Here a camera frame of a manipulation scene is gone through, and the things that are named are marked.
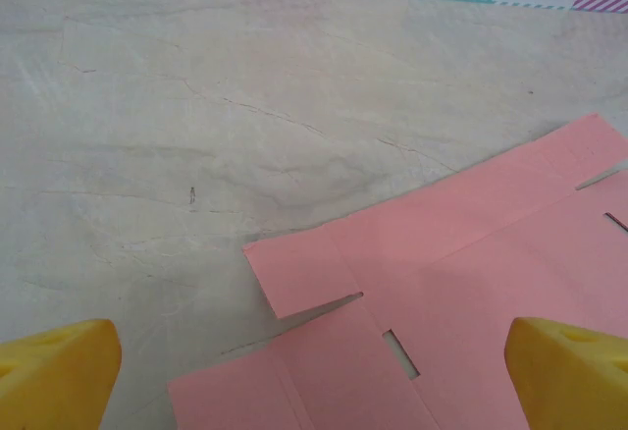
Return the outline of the pink paper box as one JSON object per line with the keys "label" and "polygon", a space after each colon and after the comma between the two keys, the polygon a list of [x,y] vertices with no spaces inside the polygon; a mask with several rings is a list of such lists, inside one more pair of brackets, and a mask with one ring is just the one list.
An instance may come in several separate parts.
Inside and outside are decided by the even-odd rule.
{"label": "pink paper box", "polygon": [[178,430],[527,430],[503,348],[544,317],[628,338],[628,138],[598,115],[428,187],[244,249],[280,318],[175,379]]}

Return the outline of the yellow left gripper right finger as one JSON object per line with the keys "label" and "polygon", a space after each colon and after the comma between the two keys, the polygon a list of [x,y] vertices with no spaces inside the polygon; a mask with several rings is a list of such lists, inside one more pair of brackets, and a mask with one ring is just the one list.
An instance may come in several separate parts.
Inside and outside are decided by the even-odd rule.
{"label": "yellow left gripper right finger", "polygon": [[628,430],[628,339],[518,317],[504,360],[530,430]]}

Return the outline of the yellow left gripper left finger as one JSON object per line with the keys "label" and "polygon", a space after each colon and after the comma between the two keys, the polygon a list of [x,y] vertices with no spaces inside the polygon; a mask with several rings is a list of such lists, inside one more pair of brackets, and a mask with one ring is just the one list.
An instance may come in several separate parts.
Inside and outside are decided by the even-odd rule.
{"label": "yellow left gripper left finger", "polygon": [[122,363],[92,319],[0,344],[0,430],[98,430]]}

